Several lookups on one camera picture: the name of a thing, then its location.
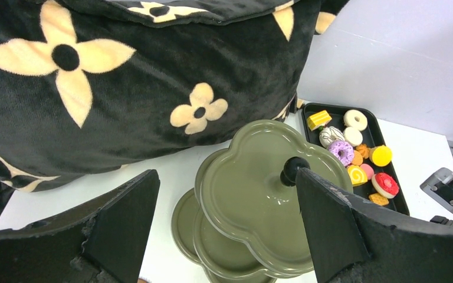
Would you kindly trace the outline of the purple sprinkled donut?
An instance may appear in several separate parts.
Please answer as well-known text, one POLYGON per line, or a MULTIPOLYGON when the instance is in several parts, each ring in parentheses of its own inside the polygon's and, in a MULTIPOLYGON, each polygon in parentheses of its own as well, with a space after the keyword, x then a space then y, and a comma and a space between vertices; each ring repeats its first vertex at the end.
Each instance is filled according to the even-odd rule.
POLYGON ((348 166, 354 159, 354 148, 347 141, 336 140, 332 142, 327 150, 333 154, 343 166, 348 166))

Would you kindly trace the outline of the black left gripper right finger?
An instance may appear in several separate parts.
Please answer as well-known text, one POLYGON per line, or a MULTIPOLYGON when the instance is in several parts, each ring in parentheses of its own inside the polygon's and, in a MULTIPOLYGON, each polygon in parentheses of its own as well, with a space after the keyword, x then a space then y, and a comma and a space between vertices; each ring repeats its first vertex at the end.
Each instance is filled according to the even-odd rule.
POLYGON ((379 206, 307 168, 296 188, 318 282, 453 282, 453 227, 379 206))

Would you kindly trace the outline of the red flower donut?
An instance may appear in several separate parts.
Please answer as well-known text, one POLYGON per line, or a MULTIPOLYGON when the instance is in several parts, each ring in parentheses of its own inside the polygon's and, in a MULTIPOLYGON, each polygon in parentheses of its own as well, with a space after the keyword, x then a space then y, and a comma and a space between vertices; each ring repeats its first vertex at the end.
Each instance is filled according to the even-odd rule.
POLYGON ((399 193, 399 186, 394 178, 386 173, 377 173, 371 178, 375 190, 387 199, 393 199, 399 193))

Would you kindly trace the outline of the yellow swirl roll cake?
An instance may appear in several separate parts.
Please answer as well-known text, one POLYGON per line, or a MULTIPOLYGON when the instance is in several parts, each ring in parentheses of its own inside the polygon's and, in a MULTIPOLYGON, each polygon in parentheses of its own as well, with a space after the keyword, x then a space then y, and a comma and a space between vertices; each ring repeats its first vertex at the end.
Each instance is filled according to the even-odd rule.
POLYGON ((363 185, 369 180, 366 172, 360 166, 350 165, 347 167, 347 172, 354 187, 363 185))

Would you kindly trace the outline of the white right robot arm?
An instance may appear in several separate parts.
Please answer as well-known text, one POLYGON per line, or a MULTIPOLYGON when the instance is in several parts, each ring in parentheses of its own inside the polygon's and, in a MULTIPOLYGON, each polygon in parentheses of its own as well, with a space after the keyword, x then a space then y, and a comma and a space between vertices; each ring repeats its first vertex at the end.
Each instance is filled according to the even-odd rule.
MULTIPOLYGON (((306 167, 296 188, 318 282, 453 282, 453 221, 404 215, 306 167)), ((453 170, 437 170, 421 189, 453 213, 453 170)))

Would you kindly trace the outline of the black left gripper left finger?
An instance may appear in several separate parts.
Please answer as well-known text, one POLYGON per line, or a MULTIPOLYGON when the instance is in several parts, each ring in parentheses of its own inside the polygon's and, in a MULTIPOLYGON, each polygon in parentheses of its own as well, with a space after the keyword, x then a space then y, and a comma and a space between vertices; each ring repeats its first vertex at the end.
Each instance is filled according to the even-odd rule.
POLYGON ((74 208, 0 231, 0 282, 136 282, 160 188, 147 170, 74 208))

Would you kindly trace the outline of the yellow round macaron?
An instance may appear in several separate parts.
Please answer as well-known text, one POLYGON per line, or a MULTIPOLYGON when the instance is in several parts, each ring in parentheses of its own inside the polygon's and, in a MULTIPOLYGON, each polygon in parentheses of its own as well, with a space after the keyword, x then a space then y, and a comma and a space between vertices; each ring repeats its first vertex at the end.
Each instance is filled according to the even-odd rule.
POLYGON ((388 146, 381 145, 369 150, 370 161, 378 166, 385 167, 392 161, 392 151, 388 146))

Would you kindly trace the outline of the green three-tier serving stand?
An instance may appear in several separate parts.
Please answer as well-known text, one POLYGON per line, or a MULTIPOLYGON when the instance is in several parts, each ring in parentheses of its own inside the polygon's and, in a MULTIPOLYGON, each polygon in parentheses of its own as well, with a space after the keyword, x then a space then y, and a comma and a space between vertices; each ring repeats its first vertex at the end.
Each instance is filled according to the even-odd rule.
POLYGON ((275 282, 313 271, 290 172, 296 161, 353 191, 334 155, 279 121, 247 124, 200 165, 173 211, 172 236, 210 282, 275 282))

